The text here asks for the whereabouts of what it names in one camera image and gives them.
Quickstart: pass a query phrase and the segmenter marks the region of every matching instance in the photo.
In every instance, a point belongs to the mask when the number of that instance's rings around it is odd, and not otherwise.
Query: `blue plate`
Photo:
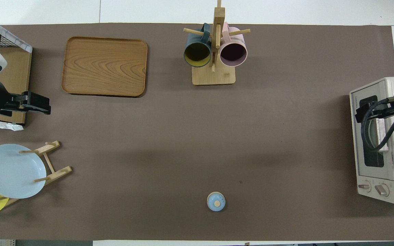
[[[33,182],[47,176],[45,165],[35,153],[21,145],[0,145],[0,195],[9,198],[27,198],[36,195],[45,181]]]

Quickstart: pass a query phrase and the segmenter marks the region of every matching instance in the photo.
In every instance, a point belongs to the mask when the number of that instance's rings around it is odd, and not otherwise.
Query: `wooden mug rack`
[[[214,10],[214,21],[212,25],[211,62],[204,67],[192,67],[192,81],[194,85],[218,85],[235,83],[235,67],[229,67],[220,61],[220,40],[222,26],[225,22],[225,8],[221,7],[222,1],[217,0]],[[203,32],[184,28],[184,32],[203,35]],[[229,36],[249,33],[250,29],[233,31]]]

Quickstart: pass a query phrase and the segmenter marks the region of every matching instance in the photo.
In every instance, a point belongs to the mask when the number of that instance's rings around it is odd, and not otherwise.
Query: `toaster oven window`
[[[360,100],[360,106],[366,103],[377,102],[377,96],[371,96]],[[368,141],[373,146],[378,145],[378,136],[377,136],[377,122],[376,120],[369,120],[367,122],[367,128],[369,133],[367,134]],[[363,152],[364,152],[364,164],[369,167],[384,167],[384,157],[382,153],[372,152],[366,148],[366,143],[363,141]]]

